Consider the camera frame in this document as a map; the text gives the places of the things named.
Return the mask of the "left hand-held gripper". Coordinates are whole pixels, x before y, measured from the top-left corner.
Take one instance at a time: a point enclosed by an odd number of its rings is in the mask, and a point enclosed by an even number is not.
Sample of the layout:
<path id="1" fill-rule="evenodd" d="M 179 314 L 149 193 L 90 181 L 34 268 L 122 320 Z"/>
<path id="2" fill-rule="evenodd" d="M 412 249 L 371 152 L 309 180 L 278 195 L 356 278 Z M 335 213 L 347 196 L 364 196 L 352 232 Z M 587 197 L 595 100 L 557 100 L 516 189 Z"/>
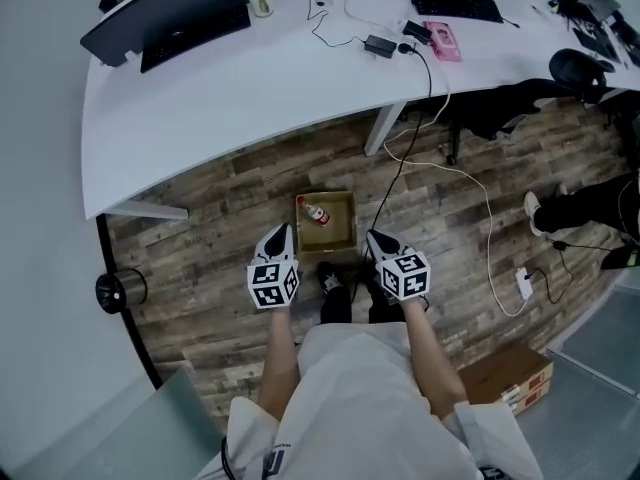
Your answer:
<path id="1" fill-rule="evenodd" d="M 292 259 L 294 256 L 293 230 L 289 224 L 272 228 L 254 249 L 255 258 Z M 257 309 L 291 304 L 299 288 L 298 266 L 297 260 L 286 260 L 247 267 L 248 290 Z"/>

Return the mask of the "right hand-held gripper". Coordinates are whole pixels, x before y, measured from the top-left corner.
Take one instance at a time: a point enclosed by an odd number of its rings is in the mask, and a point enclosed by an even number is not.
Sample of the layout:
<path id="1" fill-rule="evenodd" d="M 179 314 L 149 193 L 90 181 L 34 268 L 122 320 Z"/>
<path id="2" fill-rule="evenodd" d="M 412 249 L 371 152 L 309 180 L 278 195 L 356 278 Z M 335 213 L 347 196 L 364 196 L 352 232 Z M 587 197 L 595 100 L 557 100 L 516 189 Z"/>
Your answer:
<path id="1" fill-rule="evenodd" d="M 380 274 L 382 289 L 398 301 L 426 295 L 430 265 L 422 252 L 407 253 L 409 242 L 393 232 L 370 229 L 366 242 Z"/>

